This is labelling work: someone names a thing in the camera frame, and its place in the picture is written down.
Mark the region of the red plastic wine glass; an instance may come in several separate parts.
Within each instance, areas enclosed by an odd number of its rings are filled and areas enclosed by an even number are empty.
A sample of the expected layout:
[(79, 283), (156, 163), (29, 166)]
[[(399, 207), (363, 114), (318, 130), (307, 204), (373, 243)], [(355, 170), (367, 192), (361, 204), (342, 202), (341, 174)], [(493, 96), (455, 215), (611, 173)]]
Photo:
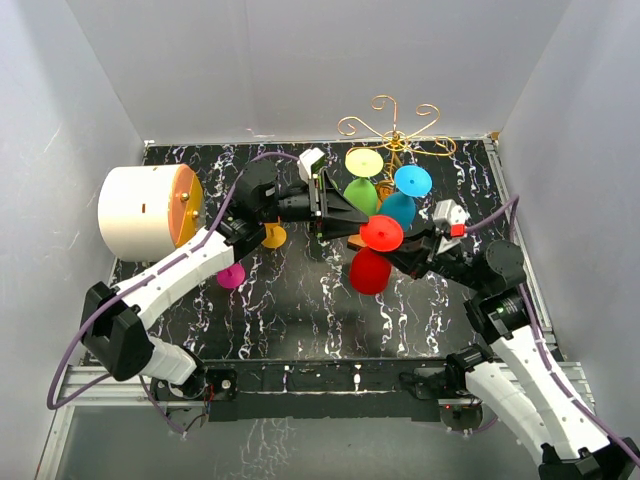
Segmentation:
[(349, 280), (360, 294), (377, 295), (386, 289), (392, 269), (383, 253), (390, 253), (401, 245), (404, 231), (395, 219), (374, 215), (360, 227), (360, 237), (364, 247), (351, 262)]

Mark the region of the green wine glass front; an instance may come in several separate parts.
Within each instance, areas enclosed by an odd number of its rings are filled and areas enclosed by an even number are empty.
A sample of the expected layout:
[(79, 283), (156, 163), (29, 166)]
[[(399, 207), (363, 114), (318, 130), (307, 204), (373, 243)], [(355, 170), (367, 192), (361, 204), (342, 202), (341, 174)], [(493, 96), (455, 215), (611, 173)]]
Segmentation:
[(374, 149), (353, 148), (345, 157), (345, 167), (355, 178), (348, 184), (344, 197), (368, 216), (377, 212), (378, 194), (370, 178), (383, 168), (383, 158)]

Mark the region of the blue plastic wine glass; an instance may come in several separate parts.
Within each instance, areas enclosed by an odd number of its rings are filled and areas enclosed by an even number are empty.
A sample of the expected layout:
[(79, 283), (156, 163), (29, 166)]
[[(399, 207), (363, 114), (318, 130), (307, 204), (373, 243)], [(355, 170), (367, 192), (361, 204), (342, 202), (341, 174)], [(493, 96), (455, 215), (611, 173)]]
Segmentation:
[(416, 198), (425, 197), (432, 189), (430, 174), (417, 165), (405, 165), (394, 175), (396, 191), (387, 197), (378, 210), (379, 215), (394, 219), (408, 231), (416, 216)]

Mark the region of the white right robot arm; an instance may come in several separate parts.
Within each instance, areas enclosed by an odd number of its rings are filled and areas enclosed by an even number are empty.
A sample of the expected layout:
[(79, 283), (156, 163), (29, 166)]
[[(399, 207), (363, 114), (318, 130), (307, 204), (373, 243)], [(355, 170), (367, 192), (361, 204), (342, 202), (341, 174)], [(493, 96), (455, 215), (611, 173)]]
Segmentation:
[(406, 238), (386, 258), (419, 279), (436, 273), (471, 289), (464, 304), (484, 343), (446, 358), (447, 388), (486, 404), (527, 449), (542, 479), (629, 479), (639, 448), (593, 413), (550, 354), (523, 285), (521, 248), (497, 240), (471, 255), (444, 253), (433, 226)]

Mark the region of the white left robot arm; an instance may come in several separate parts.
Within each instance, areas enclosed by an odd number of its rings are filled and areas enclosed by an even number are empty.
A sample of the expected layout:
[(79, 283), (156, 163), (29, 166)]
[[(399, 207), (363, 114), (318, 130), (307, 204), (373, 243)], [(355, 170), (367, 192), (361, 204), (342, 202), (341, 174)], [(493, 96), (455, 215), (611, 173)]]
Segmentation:
[(156, 320), (196, 286), (252, 253), (273, 221), (304, 222), (323, 240), (348, 237), (368, 222), (320, 161), (305, 169), (302, 180), (280, 188), (275, 156), (267, 152), (250, 160), (212, 224), (185, 245), (114, 287), (98, 282), (88, 289), (79, 340), (109, 377), (148, 376), (171, 384), (186, 399), (197, 398), (207, 383), (202, 362), (185, 347), (150, 336)]

